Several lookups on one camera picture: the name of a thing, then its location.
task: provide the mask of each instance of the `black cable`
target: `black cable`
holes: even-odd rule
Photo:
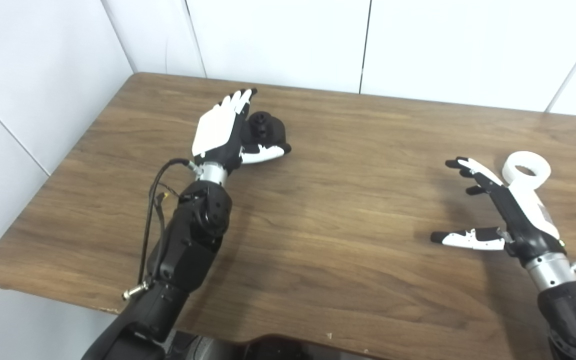
[[[168,249],[168,237],[164,236],[166,233],[166,220],[164,219],[164,209],[162,208],[162,198],[157,196],[157,203],[155,205],[155,212],[157,213],[157,218],[159,219],[159,249],[157,251],[157,259],[155,260],[155,266],[152,272],[152,278],[157,280],[160,278],[160,266],[162,266],[162,261],[164,260],[164,252]]]
[[[146,210],[146,226],[144,227],[143,231],[143,244],[141,246],[141,262],[139,264],[139,276],[137,277],[137,284],[141,284],[144,281],[144,267],[146,266],[146,251],[148,250],[148,235],[151,231],[151,220],[153,219],[153,205],[155,201],[155,191],[157,189],[158,184],[160,183],[160,179],[162,175],[168,170],[169,167],[173,166],[174,164],[182,164],[183,166],[188,166],[190,164],[190,160],[183,159],[183,158],[174,158],[168,160],[162,166],[157,175],[155,176],[155,180],[152,182],[150,186],[150,191],[148,192],[148,207]]]
[[[172,187],[164,184],[163,182],[160,182],[160,183],[159,183],[159,186],[166,188],[166,190],[169,191],[170,194],[173,194],[174,196],[176,196],[176,197],[178,197],[178,198],[181,196],[178,192],[175,191],[175,189],[173,189]]]

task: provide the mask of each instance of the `black finger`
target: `black finger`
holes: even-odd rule
[[[486,192],[486,189],[484,189],[483,187],[481,187],[479,185],[471,186],[471,187],[468,187],[466,189],[466,194],[468,194],[470,196],[484,194],[485,192]]]
[[[471,171],[467,168],[462,168],[461,170],[459,170],[459,175],[461,175],[464,178],[473,178],[473,173],[471,173]]]
[[[457,162],[457,160],[446,160],[446,166],[451,169],[462,169],[464,168],[462,164]]]

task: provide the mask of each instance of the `prosthetic hand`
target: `prosthetic hand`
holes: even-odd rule
[[[241,164],[264,162],[290,152],[283,123],[267,112],[247,121],[256,89],[226,96],[200,119],[192,143],[194,161],[172,159],[155,177],[148,194],[144,253],[136,287],[123,293],[128,301],[117,319],[99,335],[83,360],[162,360],[164,342],[191,292],[199,289],[229,226],[232,201],[224,186]],[[164,171],[174,164],[190,168],[195,182],[178,194],[172,219],[164,228],[155,196]],[[162,236],[147,261],[144,257],[155,207]]]
[[[476,250],[505,250],[518,258],[537,286],[537,305],[549,330],[551,353],[556,360],[576,360],[576,262],[570,264],[560,233],[534,189],[519,181],[505,186],[490,169],[466,157],[446,161],[464,178],[473,196],[489,194],[506,223],[499,227],[433,232],[430,241]]]

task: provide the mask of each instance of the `wood grain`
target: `wood grain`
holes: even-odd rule
[[[190,156],[201,114],[248,86],[132,76],[0,240],[0,287],[119,312],[154,174]],[[251,110],[283,120],[293,151],[230,176],[231,228],[179,330],[393,360],[549,358],[537,290],[517,260],[428,239],[502,224],[444,160],[500,169],[528,150],[552,166],[538,193],[576,259],[575,116],[258,89]],[[191,180],[183,169],[164,177],[179,190]]]

